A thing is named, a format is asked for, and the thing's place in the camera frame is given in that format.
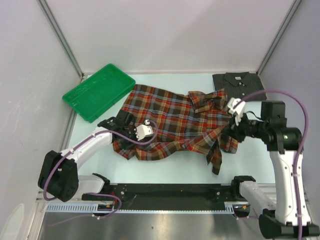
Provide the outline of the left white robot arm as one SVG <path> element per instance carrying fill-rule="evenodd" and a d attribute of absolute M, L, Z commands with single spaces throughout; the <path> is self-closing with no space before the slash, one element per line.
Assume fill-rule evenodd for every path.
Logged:
<path fill-rule="evenodd" d="M 79 169 L 95 153 L 117 140 L 131 146 L 137 140 L 135 123 L 133 114 L 120 110 L 117 116 L 98 123 L 95 130 L 76 145 L 60 152 L 49 151 L 38 179 L 43 198 L 67 202 L 75 195 L 94 194 L 100 200 L 107 199 L 111 193 L 110 181 L 97 173 L 80 175 Z"/>

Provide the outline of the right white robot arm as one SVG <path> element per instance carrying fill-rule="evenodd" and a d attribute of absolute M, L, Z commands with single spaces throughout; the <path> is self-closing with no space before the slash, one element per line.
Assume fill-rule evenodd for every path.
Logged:
<path fill-rule="evenodd" d="M 231 196 L 237 201 L 245 199 L 252 206 L 265 239 L 318 237 L 320 228 L 312 223 L 303 191 L 303 154 L 298 152 L 301 131 L 287 127 L 282 101 L 262 101 L 259 120 L 248 119 L 245 106 L 239 98 L 229 100 L 227 112 L 231 119 L 225 131 L 239 143 L 251 137 L 266 145 L 274 170 L 276 201 L 249 176 L 238 177 L 238 183 L 230 188 Z"/>

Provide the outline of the red plaid long sleeve shirt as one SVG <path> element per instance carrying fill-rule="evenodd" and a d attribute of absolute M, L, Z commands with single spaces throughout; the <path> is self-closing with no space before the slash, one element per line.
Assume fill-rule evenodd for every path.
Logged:
<path fill-rule="evenodd" d="M 183 95 L 136 84 L 121 109 L 134 115 L 136 125 L 154 121 L 158 133 L 148 145 L 125 147 L 124 141 L 117 140 L 113 150 L 128 160 L 136 157 L 142 161 L 162 160 L 179 151 L 196 152 L 205 156 L 218 175 L 222 152 L 235 154 L 238 150 L 238 142 L 223 134 L 230 119 L 227 102 L 224 89 Z"/>

